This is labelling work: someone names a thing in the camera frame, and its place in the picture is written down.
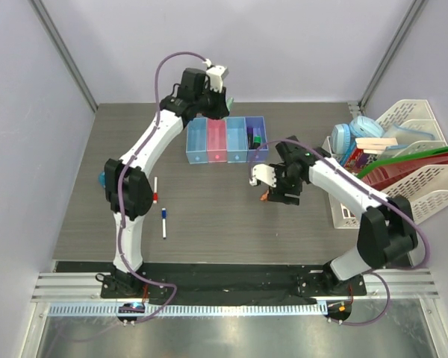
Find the green utility knife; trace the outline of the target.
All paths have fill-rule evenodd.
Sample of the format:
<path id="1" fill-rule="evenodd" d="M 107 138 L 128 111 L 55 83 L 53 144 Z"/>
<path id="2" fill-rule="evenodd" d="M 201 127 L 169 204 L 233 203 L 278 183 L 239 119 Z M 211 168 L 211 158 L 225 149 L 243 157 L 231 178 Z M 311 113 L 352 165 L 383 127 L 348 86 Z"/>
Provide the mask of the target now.
<path id="1" fill-rule="evenodd" d="M 233 103 L 234 103 L 234 98 L 233 98 L 233 97 L 229 97 L 229 98 L 226 100 L 226 106 L 227 106 L 228 112 L 231 112 Z"/>

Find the purple capped black highlighter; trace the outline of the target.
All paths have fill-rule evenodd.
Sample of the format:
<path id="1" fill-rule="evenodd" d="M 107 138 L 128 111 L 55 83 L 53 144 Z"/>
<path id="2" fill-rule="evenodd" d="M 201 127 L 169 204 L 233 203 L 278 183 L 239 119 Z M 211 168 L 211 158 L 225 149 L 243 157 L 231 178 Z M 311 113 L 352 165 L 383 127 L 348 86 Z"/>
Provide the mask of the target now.
<path id="1" fill-rule="evenodd" d="M 248 149 L 252 149 L 252 147 L 253 147 L 253 128 L 247 128 L 246 135 L 247 135 Z"/>

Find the purple plastic box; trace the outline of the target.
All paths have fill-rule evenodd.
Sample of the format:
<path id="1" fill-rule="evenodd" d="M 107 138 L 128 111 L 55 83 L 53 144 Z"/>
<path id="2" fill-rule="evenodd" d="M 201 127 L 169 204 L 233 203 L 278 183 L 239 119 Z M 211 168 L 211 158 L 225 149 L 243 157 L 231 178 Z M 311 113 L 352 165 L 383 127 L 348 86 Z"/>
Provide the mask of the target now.
<path id="1" fill-rule="evenodd" d="M 261 144 L 267 142 L 267 130 L 263 116 L 247 116 L 245 118 L 246 128 L 253 128 L 253 136 L 261 137 Z M 248 149 L 247 161 L 254 159 L 257 163 L 262 163 L 267 159 L 269 153 L 268 146 L 263 146 L 259 151 Z"/>

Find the green capped black highlighter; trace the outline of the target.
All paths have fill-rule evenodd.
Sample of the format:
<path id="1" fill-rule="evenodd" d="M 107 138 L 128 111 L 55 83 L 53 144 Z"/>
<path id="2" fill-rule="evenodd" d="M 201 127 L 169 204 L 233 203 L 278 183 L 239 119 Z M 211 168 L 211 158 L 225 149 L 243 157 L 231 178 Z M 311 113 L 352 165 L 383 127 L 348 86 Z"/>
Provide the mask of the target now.
<path id="1" fill-rule="evenodd" d="M 261 145 L 261 137 L 253 136 L 251 149 L 257 149 Z"/>

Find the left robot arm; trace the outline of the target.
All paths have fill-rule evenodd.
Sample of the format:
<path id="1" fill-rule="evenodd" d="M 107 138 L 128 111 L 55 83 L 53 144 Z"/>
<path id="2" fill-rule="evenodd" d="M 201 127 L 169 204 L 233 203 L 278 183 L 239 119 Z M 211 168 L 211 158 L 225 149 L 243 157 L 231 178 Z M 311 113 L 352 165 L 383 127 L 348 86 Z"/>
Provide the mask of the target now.
<path id="1" fill-rule="evenodd" d="M 153 204 L 149 175 L 167 146 L 199 114 L 209 119 L 227 117 L 227 74 L 228 68 L 221 65 L 186 68 L 172 93 L 158 102 L 154 119 L 138 141 L 118 160 L 105 163 L 105 197 L 116 223 L 111 275 L 127 297 L 137 297 L 144 287 L 137 271 L 143 264 L 143 221 Z"/>

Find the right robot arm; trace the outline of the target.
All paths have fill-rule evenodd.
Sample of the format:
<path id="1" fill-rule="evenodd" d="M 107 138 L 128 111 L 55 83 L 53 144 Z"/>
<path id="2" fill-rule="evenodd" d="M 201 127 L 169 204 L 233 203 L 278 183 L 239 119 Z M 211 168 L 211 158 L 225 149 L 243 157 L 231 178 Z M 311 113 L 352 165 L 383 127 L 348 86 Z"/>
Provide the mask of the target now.
<path id="1" fill-rule="evenodd" d="M 342 293 L 349 281 L 394 263 L 418 246 L 408 199 L 374 190 L 346 171 L 323 149 L 305 148 L 295 136 L 276 144 L 281 161 L 271 166 L 275 181 L 269 200 L 299 204 L 303 186 L 312 184 L 343 204 L 359 220 L 355 246 L 323 266 L 323 288 Z"/>

